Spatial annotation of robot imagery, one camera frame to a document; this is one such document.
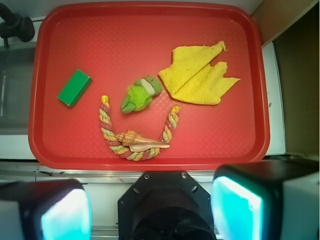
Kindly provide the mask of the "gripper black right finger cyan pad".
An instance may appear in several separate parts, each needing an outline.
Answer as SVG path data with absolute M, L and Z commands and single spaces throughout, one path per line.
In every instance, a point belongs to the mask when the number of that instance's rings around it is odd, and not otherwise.
M 225 240 L 317 240 L 320 164 L 308 159 L 219 166 L 210 204 Z

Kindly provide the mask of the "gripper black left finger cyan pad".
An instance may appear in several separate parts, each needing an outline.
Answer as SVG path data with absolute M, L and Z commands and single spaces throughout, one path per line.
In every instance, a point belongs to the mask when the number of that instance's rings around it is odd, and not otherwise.
M 75 179 L 0 184 L 2 240 L 89 240 L 92 206 Z

